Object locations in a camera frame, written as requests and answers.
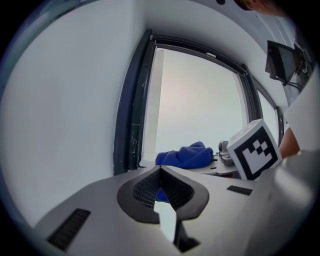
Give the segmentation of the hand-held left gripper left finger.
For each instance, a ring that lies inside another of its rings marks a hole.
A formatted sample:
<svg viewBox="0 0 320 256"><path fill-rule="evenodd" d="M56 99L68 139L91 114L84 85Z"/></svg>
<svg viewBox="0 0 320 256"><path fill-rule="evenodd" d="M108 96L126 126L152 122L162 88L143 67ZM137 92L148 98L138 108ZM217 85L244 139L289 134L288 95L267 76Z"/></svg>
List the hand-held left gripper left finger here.
<svg viewBox="0 0 320 256"><path fill-rule="evenodd" d="M68 256L178 256L158 224L137 222L119 206L117 193L127 181L144 175L150 167L101 179L83 187L48 211L34 230L44 239L76 209L90 212L66 251Z"/></svg>

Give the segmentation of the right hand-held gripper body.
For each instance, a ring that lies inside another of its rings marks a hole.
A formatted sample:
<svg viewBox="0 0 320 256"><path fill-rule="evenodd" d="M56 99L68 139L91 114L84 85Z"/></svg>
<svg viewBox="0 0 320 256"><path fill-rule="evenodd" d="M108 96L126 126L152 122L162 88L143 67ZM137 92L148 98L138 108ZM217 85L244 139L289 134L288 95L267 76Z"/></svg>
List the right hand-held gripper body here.
<svg viewBox="0 0 320 256"><path fill-rule="evenodd" d="M218 155L226 166L234 165L242 180L256 180L263 171L275 168L282 156L263 119L251 121L229 140L218 144Z"/></svg>

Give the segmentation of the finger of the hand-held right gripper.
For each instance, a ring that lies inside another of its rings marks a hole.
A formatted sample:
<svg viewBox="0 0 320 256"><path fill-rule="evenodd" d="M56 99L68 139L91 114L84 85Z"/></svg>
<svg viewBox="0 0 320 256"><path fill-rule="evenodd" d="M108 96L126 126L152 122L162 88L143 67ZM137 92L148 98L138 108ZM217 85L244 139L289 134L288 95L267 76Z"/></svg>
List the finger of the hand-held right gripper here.
<svg viewBox="0 0 320 256"><path fill-rule="evenodd" d="M230 175L237 171L238 170L234 165L224 165L219 156L213 156L210 165L199 169L201 174L207 175Z"/></svg>

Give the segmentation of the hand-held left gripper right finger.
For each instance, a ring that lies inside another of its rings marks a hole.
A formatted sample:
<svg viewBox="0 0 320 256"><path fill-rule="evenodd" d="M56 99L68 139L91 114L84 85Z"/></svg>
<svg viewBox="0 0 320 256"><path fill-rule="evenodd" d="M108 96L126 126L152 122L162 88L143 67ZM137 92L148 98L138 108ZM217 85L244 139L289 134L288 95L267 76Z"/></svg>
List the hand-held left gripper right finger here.
<svg viewBox="0 0 320 256"><path fill-rule="evenodd" d="M247 194L229 190L238 187L249 191L255 183L194 173L172 166L161 167L161 189L173 213L173 239L162 250L230 250L240 241L235 236L240 222L236 217L248 200Z"/></svg>

